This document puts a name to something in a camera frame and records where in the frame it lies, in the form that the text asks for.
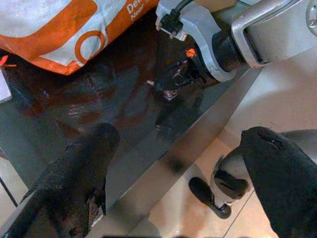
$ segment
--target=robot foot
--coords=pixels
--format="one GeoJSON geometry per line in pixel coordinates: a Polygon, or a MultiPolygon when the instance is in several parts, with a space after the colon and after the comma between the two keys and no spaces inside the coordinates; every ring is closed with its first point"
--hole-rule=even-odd
{"type": "Polygon", "coordinates": [[[188,186],[191,192],[198,198],[198,200],[212,209],[219,218],[227,219],[230,217],[231,207],[227,204],[224,204],[222,207],[218,208],[214,204],[214,194],[209,188],[209,185],[201,178],[192,178],[189,181],[188,186]]]}

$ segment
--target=tile floor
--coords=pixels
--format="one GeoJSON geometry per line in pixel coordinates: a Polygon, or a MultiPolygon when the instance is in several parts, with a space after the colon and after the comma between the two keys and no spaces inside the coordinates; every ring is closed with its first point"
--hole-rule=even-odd
{"type": "MultiPolygon", "coordinates": [[[[250,191],[220,220],[189,191],[188,180],[209,181],[217,159],[239,144],[241,131],[262,125],[276,131],[317,128],[317,49],[267,66],[253,84],[220,136],[199,157],[130,235],[192,238],[276,238],[257,199],[250,191]]],[[[10,163],[0,158],[0,176],[19,201],[26,187],[10,163]]],[[[14,206],[0,187],[0,224],[14,206]]]]}

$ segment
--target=orange and white bag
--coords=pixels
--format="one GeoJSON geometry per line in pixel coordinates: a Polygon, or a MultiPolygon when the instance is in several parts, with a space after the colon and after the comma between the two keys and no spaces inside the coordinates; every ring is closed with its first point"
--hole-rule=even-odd
{"type": "Polygon", "coordinates": [[[1,0],[0,48],[69,75],[159,0],[1,0]]]}

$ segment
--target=cable connector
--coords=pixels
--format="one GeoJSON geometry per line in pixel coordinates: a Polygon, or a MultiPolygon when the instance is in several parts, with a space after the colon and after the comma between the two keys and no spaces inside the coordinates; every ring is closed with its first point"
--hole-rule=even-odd
{"type": "Polygon", "coordinates": [[[166,14],[161,22],[161,27],[169,32],[171,35],[176,36],[183,28],[183,23],[179,21],[180,13],[172,9],[170,14],[166,14]]]}

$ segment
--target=wire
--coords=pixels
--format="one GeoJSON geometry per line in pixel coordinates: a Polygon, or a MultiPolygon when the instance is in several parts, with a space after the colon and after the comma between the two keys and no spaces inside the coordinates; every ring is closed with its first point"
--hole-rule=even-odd
{"type": "Polygon", "coordinates": [[[193,0],[183,0],[181,1],[175,8],[175,12],[180,13],[180,11],[186,7],[188,4],[190,4],[193,0]]]}

